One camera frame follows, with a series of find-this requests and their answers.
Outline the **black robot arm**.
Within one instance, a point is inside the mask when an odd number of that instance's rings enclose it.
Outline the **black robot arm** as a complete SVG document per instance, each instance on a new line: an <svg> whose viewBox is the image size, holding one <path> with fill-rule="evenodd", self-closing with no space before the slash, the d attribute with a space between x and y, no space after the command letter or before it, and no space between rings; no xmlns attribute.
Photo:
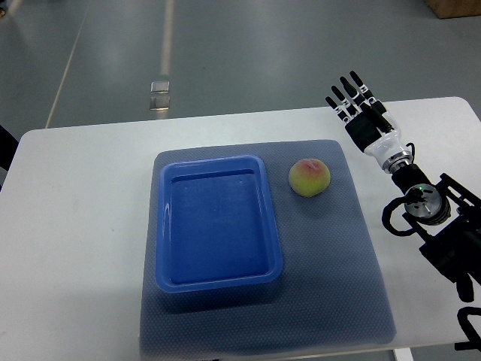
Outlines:
<svg viewBox="0 0 481 361"><path fill-rule="evenodd" d="M480 198L445 173L432 184L407 160L389 170L403 195L384 207L384 228L398 237L419 235L421 254L456 285L463 302L473 302L473 282L480 282Z"/></svg>

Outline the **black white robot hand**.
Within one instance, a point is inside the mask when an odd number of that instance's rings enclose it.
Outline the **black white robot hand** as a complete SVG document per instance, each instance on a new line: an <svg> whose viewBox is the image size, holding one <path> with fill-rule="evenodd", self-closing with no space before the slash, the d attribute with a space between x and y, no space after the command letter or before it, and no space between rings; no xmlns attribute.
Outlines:
<svg viewBox="0 0 481 361"><path fill-rule="evenodd" d="M364 154L375 158L386 173L413 163L414 146L404 144L401 130L386 106L355 71L350 79L340 78L341 88L332 86L333 96L325 100L354 145Z"/></svg>

